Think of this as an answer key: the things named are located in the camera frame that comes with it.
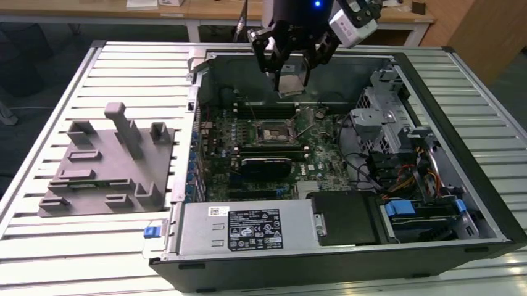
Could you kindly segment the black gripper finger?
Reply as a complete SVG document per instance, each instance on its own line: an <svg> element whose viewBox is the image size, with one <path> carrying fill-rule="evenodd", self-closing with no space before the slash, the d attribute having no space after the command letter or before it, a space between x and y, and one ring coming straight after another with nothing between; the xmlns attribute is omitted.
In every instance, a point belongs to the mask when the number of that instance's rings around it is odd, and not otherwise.
<svg viewBox="0 0 527 296"><path fill-rule="evenodd" d="M303 50L303 86L308 85L311 70L315 69L317 65L325 65L328 63L339 44L340 41L335 33L325 32L321 35L319 47L316 47L313 43Z"/></svg>
<svg viewBox="0 0 527 296"><path fill-rule="evenodd" d="M285 48L279 45L287 33L288 23L283 20L272 21L272 25L260 30L248 30L248 41L255 54L259 69L267 74L272 88L279 90L280 71L285 63Z"/></svg>

